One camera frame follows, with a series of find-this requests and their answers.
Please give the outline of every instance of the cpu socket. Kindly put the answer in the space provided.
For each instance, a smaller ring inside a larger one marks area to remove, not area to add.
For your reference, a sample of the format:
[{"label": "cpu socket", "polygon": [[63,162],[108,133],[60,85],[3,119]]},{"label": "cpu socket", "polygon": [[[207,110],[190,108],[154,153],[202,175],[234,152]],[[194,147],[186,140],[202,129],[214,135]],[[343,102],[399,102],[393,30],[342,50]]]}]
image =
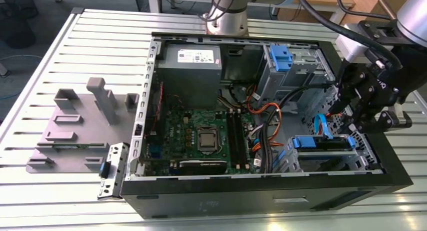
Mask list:
[{"label": "cpu socket", "polygon": [[219,150],[219,130],[215,127],[198,128],[198,150],[211,155]]}]

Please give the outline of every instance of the metal table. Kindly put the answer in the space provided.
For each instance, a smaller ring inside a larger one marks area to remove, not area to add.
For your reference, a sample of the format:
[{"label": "metal table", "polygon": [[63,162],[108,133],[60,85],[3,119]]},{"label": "metal table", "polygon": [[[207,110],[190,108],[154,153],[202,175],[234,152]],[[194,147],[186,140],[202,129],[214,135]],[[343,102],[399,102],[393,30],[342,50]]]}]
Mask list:
[{"label": "metal table", "polygon": [[[313,23],[249,21],[255,37],[334,41]],[[59,88],[88,93],[90,77],[103,77],[115,94],[138,93],[143,84],[151,32],[203,34],[188,15],[87,9],[74,13],[0,126],[0,227],[104,230],[427,230],[427,106],[418,92],[405,110],[414,127],[387,134],[414,185],[337,211],[143,220],[124,201],[98,201],[99,176],[30,174],[26,163],[55,109]]]}]

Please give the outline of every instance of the green circuit board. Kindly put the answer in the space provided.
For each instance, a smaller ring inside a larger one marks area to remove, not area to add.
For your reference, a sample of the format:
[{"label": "green circuit board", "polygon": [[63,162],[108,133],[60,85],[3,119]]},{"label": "green circuit board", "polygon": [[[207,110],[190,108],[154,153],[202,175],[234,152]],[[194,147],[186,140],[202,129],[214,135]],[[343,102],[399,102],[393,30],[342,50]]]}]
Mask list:
[{"label": "green circuit board", "polygon": [[[247,137],[249,127],[253,124],[253,115],[241,115],[243,137]],[[218,150],[213,153],[203,153],[199,150],[198,130],[210,129],[218,134]],[[245,140],[246,167],[233,166],[231,147],[229,141],[227,112],[210,110],[174,110],[167,113],[164,125],[164,137],[162,146],[162,160],[198,159],[222,160],[227,162],[227,174],[254,174],[257,169],[250,158],[249,141]],[[168,176],[170,163],[152,162],[152,169],[156,176]]]}]

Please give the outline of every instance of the ram slot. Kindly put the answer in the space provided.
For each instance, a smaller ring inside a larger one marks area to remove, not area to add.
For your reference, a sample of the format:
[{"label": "ram slot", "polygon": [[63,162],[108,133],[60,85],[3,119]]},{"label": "ram slot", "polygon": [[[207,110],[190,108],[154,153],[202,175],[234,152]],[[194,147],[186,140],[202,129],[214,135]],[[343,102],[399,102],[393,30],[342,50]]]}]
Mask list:
[{"label": "ram slot", "polygon": [[243,124],[242,124],[242,118],[241,114],[234,114],[234,129],[235,129],[235,141],[237,141],[237,149],[238,149],[238,158],[239,158],[239,164],[241,168],[246,169],[249,168],[249,160],[247,160],[247,150],[246,150],[246,138],[243,136]]},{"label": "ram slot", "polygon": [[237,149],[237,137],[235,137],[235,124],[234,124],[234,114],[227,114],[227,133],[229,133],[229,148],[230,148],[230,159],[231,166],[234,168],[239,165],[239,153]]}]

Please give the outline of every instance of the power supply label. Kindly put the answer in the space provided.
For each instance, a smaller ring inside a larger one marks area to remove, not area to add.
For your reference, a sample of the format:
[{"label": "power supply label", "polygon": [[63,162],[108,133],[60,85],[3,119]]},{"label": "power supply label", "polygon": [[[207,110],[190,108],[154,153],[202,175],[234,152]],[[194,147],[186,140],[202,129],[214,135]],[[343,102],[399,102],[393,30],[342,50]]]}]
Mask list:
[{"label": "power supply label", "polygon": [[178,62],[214,64],[214,50],[182,49],[178,51]]}]

